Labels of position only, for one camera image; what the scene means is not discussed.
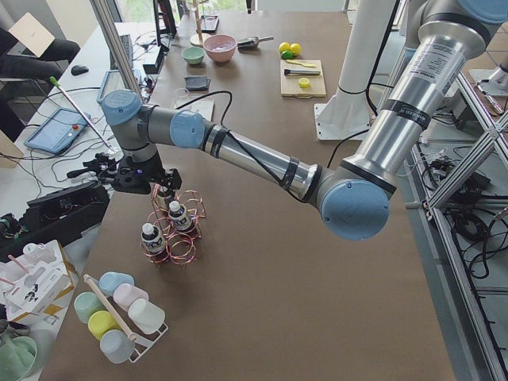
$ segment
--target white bottle cap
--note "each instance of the white bottle cap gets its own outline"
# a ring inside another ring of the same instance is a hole
[[[180,210],[180,203],[178,201],[171,201],[169,203],[169,210],[171,212],[178,212]]]
[[[23,248],[23,254],[31,254],[37,250],[36,244],[26,244]]]
[[[153,225],[147,222],[146,224],[143,224],[142,230],[144,234],[150,236],[153,234]]]

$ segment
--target wooden block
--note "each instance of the wooden block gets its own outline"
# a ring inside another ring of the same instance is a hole
[[[296,98],[313,98],[313,97],[325,97],[325,77],[323,76],[323,68],[321,67],[320,60],[298,60],[305,64],[314,64],[316,67],[303,67],[301,65],[295,65],[288,63],[285,60],[280,60],[280,94],[283,97],[296,97]],[[300,78],[306,77],[305,75],[284,75],[284,69],[309,69],[319,70],[320,75],[308,75],[310,79],[310,87],[301,88],[298,85]]]
[[[0,131],[0,152],[7,156],[23,156],[23,152],[2,131]],[[0,157],[0,168],[14,168],[16,165],[16,160]]]

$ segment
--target yellow cup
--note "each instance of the yellow cup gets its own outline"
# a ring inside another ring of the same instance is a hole
[[[99,341],[111,329],[120,329],[120,326],[108,311],[97,311],[88,319],[88,330]]]

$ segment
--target pink bowl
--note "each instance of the pink bowl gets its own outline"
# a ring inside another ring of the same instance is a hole
[[[203,42],[203,48],[208,57],[215,62],[226,62],[235,54],[237,40],[227,34],[215,34]]]

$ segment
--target black box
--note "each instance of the black box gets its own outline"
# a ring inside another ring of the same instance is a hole
[[[155,46],[144,54],[143,69],[146,74],[159,74],[164,53],[162,47]]]

